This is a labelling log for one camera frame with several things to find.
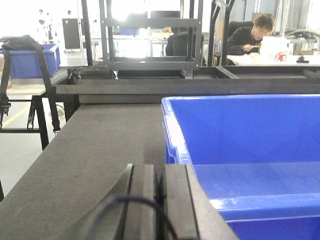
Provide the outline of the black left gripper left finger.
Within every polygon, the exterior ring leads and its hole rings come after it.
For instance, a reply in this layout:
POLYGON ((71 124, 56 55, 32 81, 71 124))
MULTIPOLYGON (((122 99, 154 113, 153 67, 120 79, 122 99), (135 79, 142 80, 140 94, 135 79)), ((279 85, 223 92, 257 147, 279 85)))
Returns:
POLYGON ((156 240, 157 178, 152 164, 128 164, 107 194, 56 240, 156 240))

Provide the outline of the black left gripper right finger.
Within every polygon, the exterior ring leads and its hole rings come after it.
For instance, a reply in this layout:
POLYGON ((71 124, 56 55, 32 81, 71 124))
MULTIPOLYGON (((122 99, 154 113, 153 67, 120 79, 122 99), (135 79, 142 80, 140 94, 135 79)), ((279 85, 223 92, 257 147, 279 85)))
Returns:
POLYGON ((160 204, 172 226, 166 240, 237 240, 238 236, 212 206, 189 164, 165 165, 159 185, 160 204))

